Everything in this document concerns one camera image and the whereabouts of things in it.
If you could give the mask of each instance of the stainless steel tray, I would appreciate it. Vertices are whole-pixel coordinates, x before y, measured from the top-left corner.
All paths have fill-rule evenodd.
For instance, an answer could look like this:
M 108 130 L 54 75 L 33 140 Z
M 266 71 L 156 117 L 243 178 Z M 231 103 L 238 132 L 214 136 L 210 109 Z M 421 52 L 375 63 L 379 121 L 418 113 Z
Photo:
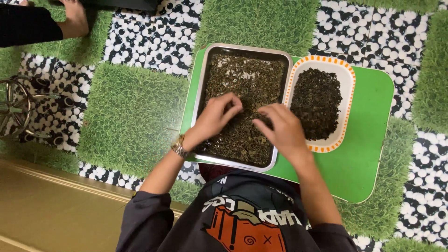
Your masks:
M 193 119 L 191 121 L 191 126 L 193 127 L 196 123 L 196 119 L 199 117 L 199 114 L 203 110 L 203 97 L 205 95 L 205 89 L 206 84 L 208 82 L 209 78 L 209 72 L 210 72 L 210 66 L 211 66 L 211 58 L 215 54 L 226 54 L 226 55 L 235 55 L 235 56 L 249 56 L 252 58 L 260 59 L 260 60 L 267 60 L 267 61 L 282 61 L 285 63 L 285 67 L 283 70 L 283 77 L 282 77 L 282 92 L 283 94 L 281 100 L 279 99 L 279 103 L 283 103 L 286 98 L 286 90 L 288 86 L 289 81 L 289 74 L 291 72 L 291 69 L 293 67 L 293 59 L 291 56 L 283 51 L 279 50 L 272 50 L 272 49 L 264 49 L 264 48 L 257 48 L 257 47 L 249 47 L 249 46 L 240 46 L 240 45 L 231 45 L 231 44 L 224 44 L 224 43 L 214 43 L 210 45 L 204 54 L 204 59 L 202 62 L 202 68 L 201 68 L 201 76 L 199 78 L 199 84 L 198 84 L 198 92 L 196 94 L 196 102 L 194 104 L 194 110 L 193 110 Z M 208 155 L 200 155 L 196 154 L 195 158 L 202 159 L 206 161 L 210 161 L 217 164 L 222 164 L 226 166 L 231 166 L 235 168 L 240 169 L 247 169 L 252 171 L 258 171 L 258 172 L 264 172 L 270 170 L 274 164 L 276 163 L 277 159 L 277 148 L 272 147 L 271 153 L 270 153 L 270 163 L 267 164 L 264 167 L 257 167 L 253 165 L 244 164 L 238 161 L 232 161 L 227 160 L 224 158 L 218 158 L 216 156 L 208 156 Z

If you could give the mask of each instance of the bare foot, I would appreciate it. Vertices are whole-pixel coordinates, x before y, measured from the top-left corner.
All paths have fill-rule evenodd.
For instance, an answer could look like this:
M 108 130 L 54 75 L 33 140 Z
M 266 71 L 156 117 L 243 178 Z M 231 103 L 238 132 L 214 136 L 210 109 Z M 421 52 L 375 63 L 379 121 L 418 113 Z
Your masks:
M 20 6 L 28 6 L 28 0 L 22 0 L 22 2 L 19 3 Z
M 67 19 L 60 23 L 64 39 L 84 37 L 89 33 L 86 12 L 79 0 L 59 0 L 65 6 Z

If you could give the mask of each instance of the dark tea leaves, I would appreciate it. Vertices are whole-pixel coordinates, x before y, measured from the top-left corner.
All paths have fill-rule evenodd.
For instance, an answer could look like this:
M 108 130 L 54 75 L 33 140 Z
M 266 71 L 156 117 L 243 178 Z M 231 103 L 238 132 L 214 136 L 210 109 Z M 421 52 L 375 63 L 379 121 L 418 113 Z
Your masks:
M 299 74 L 291 111 L 300 119 L 308 140 L 327 139 L 337 128 L 342 101 L 335 73 L 309 68 Z
M 264 166 L 270 161 L 272 145 L 252 124 L 255 118 L 268 126 L 269 119 L 257 112 L 280 99 L 284 64 L 242 56 L 214 55 L 206 87 L 206 101 L 233 92 L 243 103 L 239 113 L 219 135 L 198 146 L 196 153 L 213 155 L 248 165 Z

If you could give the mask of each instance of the green tray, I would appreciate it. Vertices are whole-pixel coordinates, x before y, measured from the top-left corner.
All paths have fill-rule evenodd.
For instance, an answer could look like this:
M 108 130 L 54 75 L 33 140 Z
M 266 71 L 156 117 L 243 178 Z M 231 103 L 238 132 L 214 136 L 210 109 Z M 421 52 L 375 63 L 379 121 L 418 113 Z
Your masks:
M 205 48 L 196 55 L 182 120 L 181 133 L 191 126 Z M 299 57 L 293 57 L 294 63 Z M 389 119 L 394 85 L 383 71 L 353 67 L 356 86 L 344 141 L 334 151 L 315 153 L 317 166 L 331 194 L 354 203 L 372 193 Z M 189 157 L 188 161 L 210 163 Z M 292 165 L 278 154 L 276 164 L 264 174 L 299 182 Z

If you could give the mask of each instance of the wristwatch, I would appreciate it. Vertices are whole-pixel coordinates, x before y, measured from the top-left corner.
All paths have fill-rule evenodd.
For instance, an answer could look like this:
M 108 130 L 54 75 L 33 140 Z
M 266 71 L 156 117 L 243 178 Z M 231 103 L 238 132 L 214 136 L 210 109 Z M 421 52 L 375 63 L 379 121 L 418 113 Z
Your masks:
M 171 145 L 171 149 L 179 156 L 181 156 L 182 158 L 187 158 L 188 155 L 190 154 L 190 152 L 186 151 L 183 147 L 182 147 L 182 143 L 184 142 L 184 134 L 180 134 L 179 138 L 177 139 L 177 141 Z

